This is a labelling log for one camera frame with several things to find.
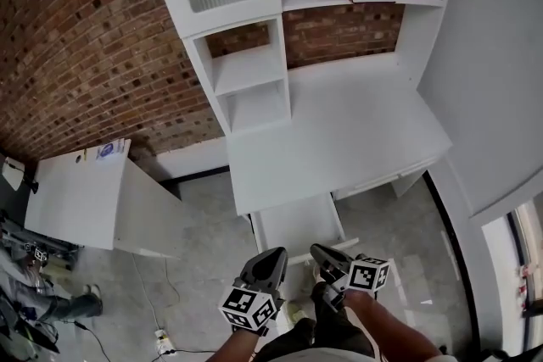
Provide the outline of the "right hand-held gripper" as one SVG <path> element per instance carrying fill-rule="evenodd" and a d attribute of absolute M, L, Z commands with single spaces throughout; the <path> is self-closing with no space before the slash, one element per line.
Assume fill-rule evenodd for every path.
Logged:
<path fill-rule="evenodd" d="M 354 259 L 334 248 L 314 243 L 310 254 L 320 267 L 326 282 L 324 302 L 332 309 L 342 309 L 344 294 L 356 290 L 375 294 L 386 284 L 390 262 L 359 254 Z"/>

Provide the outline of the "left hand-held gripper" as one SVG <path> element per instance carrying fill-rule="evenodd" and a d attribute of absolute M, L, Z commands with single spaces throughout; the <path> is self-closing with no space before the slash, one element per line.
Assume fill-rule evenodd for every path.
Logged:
<path fill-rule="evenodd" d="M 284 300 L 279 287 L 285 279 L 288 252 L 268 249 L 248 260 L 231 286 L 226 287 L 218 309 L 233 331 L 267 331 Z"/>

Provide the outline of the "person's right forearm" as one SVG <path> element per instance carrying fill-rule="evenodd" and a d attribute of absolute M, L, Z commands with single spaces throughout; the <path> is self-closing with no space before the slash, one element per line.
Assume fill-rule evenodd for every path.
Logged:
<path fill-rule="evenodd" d="M 347 290 L 344 304 L 355 313 L 388 362 L 429 362 L 443 356 L 422 333 L 394 317 L 369 293 Z"/>

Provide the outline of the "person's left forearm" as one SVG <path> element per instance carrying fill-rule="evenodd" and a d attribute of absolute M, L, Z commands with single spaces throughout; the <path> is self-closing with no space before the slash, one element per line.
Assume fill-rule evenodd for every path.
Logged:
<path fill-rule="evenodd" d="M 237 329 L 206 362 L 251 362 L 256 356 L 260 337 L 267 334 L 267 330 L 267 326 L 258 331 Z"/>

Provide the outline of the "white desk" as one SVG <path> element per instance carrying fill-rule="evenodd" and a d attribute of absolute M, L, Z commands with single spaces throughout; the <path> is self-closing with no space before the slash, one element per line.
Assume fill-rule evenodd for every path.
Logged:
<path fill-rule="evenodd" d="M 290 97 L 288 120 L 227 138 L 240 215 L 399 173 L 451 147 L 417 89 L 396 75 L 302 70 Z"/>

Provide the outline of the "person's left shoe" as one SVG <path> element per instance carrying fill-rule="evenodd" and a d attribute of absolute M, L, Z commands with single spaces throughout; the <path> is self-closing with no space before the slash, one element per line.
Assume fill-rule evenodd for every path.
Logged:
<path fill-rule="evenodd" d="M 308 317 L 307 313 L 304 311 L 302 305 L 296 302 L 288 302 L 287 304 L 287 315 L 289 321 L 295 325 L 300 320 L 306 319 Z"/>

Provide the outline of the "person's dark trousers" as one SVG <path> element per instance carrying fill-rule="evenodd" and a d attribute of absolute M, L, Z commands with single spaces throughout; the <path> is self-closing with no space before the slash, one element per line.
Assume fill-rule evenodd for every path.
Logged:
<path fill-rule="evenodd" d="M 293 329 L 266 344 L 254 362 L 270 362 L 306 349 L 334 348 L 374 358 L 370 340 L 348 319 L 345 309 L 334 312 L 323 300 L 326 283 L 319 281 L 312 289 L 316 320 L 303 318 Z"/>

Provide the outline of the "person's white shirt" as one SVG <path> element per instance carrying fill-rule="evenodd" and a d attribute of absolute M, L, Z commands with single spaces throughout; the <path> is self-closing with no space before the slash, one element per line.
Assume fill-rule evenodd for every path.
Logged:
<path fill-rule="evenodd" d="M 390 356 L 389 362 L 458 362 L 450 355 L 442 354 L 437 348 L 387 346 L 383 354 Z M 380 362 L 378 359 L 338 348 L 307 348 L 272 358 L 257 354 L 253 362 Z"/>

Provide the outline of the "white power strip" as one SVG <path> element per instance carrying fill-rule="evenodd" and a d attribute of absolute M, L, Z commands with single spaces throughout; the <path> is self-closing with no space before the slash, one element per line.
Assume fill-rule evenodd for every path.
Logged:
<path fill-rule="evenodd" d="M 164 329 L 159 329 L 154 332 L 156 337 L 156 348 L 159 356 L 169 356 L 176 352 L 170 337 Z"/>

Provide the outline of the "white framed window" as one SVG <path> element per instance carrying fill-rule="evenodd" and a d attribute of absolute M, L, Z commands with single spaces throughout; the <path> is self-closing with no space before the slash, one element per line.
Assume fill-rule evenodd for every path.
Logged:
<path fill-rule="evenodd" d="M 543 346 L 543 192 L 482 227 L 501 310 L 501 349 Z"/>

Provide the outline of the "white and purple booklet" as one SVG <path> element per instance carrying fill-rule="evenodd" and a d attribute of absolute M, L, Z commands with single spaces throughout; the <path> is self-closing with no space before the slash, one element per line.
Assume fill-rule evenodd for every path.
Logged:
<path fill-rule="evenodd" d="M 129 153 L 132 141 L 130 139 L 120 138 L 112 142 L 98 146 L 96 160 L 116 159 L 121 156 L 126 157 Z"/>

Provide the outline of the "plain white side table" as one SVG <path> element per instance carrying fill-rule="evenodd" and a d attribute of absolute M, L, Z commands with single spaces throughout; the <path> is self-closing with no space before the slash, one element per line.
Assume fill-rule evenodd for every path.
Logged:
<path fill-rule="evenodd" d="M 86 248 L 179 258 L 188 210 L 129 158 L 96 160 L 98 147 L 38 163 L 25 228 Z M 82 156 L 77 163 L 76 157 Z"/>

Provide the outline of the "white shade table lamp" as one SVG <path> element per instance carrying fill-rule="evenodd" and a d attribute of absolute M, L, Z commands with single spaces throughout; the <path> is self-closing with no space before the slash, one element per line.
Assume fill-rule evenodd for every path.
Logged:
<path fill-rule="evenodd" d="M 38 191 L 39 183 L 25 172 L 25 165 L 19 161 L 6 157 L 2 163 L 1 174 L 15 191 L 22 185 L 29 187 L 34 194 Z"/>

